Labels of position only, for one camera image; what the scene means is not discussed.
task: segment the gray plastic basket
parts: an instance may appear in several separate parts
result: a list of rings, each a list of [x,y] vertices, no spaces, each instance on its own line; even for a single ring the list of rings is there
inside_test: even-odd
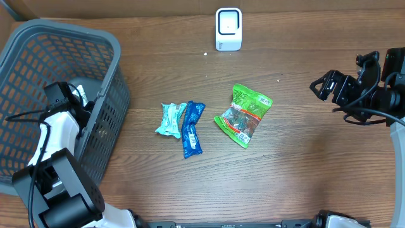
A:
[[[56,81],[83,85],[89,101],[96,100],[75,158],[100,183],[130,101],[120,56],[116,38],[100,30],[31,20],[13,32],[0,56],[1,193],[16,194],[11,177],[28,164],[41,134],[37,124],[4,119],[45,108],[43,88]]]

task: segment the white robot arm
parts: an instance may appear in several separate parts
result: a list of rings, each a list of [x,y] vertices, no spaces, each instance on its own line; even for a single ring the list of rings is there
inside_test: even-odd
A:
[[[395,149],[395,209],[390,228],[405,228],[405,127],[399,123],[390,126]]]

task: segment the dark wooden surface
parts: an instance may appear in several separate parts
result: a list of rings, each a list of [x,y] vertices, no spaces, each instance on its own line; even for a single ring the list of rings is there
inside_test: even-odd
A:
[[[331,69],[354,75],[358,53],[402,47],[404,20],[404,10],[245,14],[242,49],[222,53],[213,16],[66,21],[107,30],[122,46],[131,103],[101,184],[104,199],[146,220],[268,222],[329,209],[388,227],[389,128],[344,123],[309,84]],[[235,83],[274,100],[248,149],[213,121]],[[161,103],[191,99],[206,104],[197,124],[204,153],[184,160],[181,141],[154,130]],[[27,225],[19,198],[0,202],[0,226]]]

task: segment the snack bag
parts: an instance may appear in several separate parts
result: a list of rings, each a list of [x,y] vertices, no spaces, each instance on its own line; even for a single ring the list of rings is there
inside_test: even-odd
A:
[[[246,149],[254,130],[272,104],[273,100],[267,96],[235,84],[230,107],[214,120],[231,139]]]
[[[182,126],[184,158],[203,153],[197,137],[196,124],[203,114],[204,108],[205,104],[193,101],[189,101],[187,105]]]
[[[174,136],[180,139],[180,132],[178,131],[178,122],[183,114],[186,103],[177,104],[162,104],[163,117],[162,123],[155,132],[164,136]]]

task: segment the white device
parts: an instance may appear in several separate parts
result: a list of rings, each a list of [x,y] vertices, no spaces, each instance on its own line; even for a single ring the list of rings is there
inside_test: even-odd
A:
[[[215,47],[219,51],[238,51],[242,46],[242,12],[220,8],[215,14]]]

